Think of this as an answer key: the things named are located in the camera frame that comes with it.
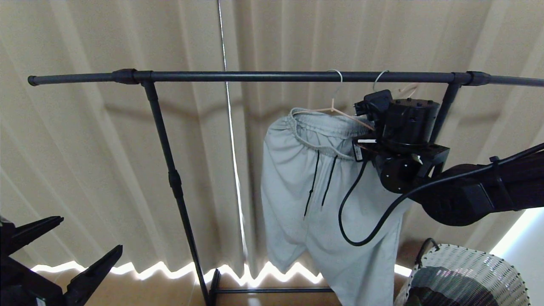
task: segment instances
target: curtain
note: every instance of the curtain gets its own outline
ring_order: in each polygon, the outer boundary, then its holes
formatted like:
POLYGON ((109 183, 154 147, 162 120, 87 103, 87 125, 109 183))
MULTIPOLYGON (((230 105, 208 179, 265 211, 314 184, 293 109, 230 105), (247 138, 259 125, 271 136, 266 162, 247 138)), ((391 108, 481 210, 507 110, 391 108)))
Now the curtain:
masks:
MULTIPOLYGON (((544 2, 85 1, 0 3, 1 214, 16 224, 65 217, 16 256, 28 266, 89 266, 116 244, 137 271, 192 262, 143 88, 31 87, 29 75, 122 68, 466 71, 544 77, 544 2)), ((322 108, 338 83, 156 83, 205 271, 267 262, 260 203, 262 142, 293 107, 322 108)), ((378 83, 393 95, 407 84, 378 83)), ((415 98, 441 102, 444 84, 415 98)), ((337 105, 372 92, 344 84, 337 105)), ((542 89, 463 87, 438 143, 446 168, 486 163, 544 141, 542 89)), ((463 228, 415 206, 401 246, 434 237, 489 251, 520 212, 463 228)), ((399 262, 409 256, 399 253, 399 262)), ((303 262, 311 267, 311 261, 303 262)))

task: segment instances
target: light gray shorts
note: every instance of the light gray shorts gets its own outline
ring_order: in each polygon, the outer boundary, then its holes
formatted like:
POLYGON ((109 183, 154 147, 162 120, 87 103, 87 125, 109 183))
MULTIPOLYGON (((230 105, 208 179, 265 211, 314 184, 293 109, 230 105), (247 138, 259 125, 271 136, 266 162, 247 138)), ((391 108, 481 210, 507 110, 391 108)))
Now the light gray shorts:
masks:
MULTIPOLYGON (((390 305, 402 215, 412 202, 400 204, 367 245, 346 242, 338 210, 362 165, 353 158, 351 138, 367 130, 343 116, 293 115, 302 110, 274 122, 264 139, 261 194, 268 257, 285 272, 308 250, 344 306, 390 305)), ((347 236, 366 238, 398 196, 382 187, 369 162, 344 206, 347 236)))

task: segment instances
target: elastic waistband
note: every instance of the elastic waistband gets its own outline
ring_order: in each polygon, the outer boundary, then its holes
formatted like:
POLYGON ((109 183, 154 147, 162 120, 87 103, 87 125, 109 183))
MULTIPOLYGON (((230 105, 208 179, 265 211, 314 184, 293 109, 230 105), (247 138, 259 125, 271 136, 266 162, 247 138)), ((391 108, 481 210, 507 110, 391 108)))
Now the elastic waistband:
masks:
MULTIPOLYGON (((331 147, 321 147, 321 146, 315 146, 311 143, 309 143, 307 140, 300 137, 297 127, 302 127, 310 131, 314 131, 316 133, 322 134, 324 136, 329 137, 337 137, 340 139, 350 139, 355 136, 363 135, 368 133, 368 129, 355 122, 354 120, 351 120, 345 116, 336 115, 331 116, 325 113, 320 112, 307 112, 307 113, 299 113, 295 114, 296 112, 301 111, 307 111, 308 109, 305 108, 293 108, 289 112, 289 116, 285 117, 286 123, 293 132, 293 135, 305 144, 306 146, 315 149, 320 150, 321 152, 331 155, 331 156, 338 156, 344 159, 353 160, 354 158, 349 155, 345 155, 341 152, 338 152, 335 148, 331 147)), ((363 121, 365 123, 370 124, 366 120, 361 120, 357 117, 353 117, 354 119, 357 119, 359 121, 363 121)))

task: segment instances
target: woven basket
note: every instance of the woven basket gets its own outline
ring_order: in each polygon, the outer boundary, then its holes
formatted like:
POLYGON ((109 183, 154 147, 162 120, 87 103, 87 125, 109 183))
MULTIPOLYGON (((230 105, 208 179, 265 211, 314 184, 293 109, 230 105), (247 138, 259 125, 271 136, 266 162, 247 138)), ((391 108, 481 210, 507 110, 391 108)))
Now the woven basket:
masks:
POLYGON ((504 259, 468 248, 440 244, 423 255, 422 246, 395 306, 416 296, 421 305, 530 305, 525 282, 504 259))

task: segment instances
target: black drawstring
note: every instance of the black drawstring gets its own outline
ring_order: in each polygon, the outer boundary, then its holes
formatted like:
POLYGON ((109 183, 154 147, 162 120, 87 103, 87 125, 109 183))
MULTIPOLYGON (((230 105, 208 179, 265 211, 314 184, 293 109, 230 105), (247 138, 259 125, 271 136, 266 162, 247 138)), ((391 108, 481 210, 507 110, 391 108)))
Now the black drawstring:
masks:
POLYGON ((306 208, 304 209, 304 217, 306 217, 306 213, 308 212, 308 204, 310 204, 310 198, 312 197, 313 186, 316 184, 317 165, 318 164, 319 164, 319 150, 317 151, 316 171, 313 173, 312 189, 310 190, 310 194, 308 195, 308 201, 306 201, 306 208))
POLYGON ((335 169, 337 158, 338 158, 338 155, 336 155, 335 159, 332 161, 331 173, 329 174, 329 181, 327 182, 327 188, 325 189, 325 194, 323 195, 323 201, 321 201, 321 208, 323 208, 323 204, 325 204, 325 197, 327 196, 327 191, 329 191, 329 186, 331 185, 332 171, 335 169))

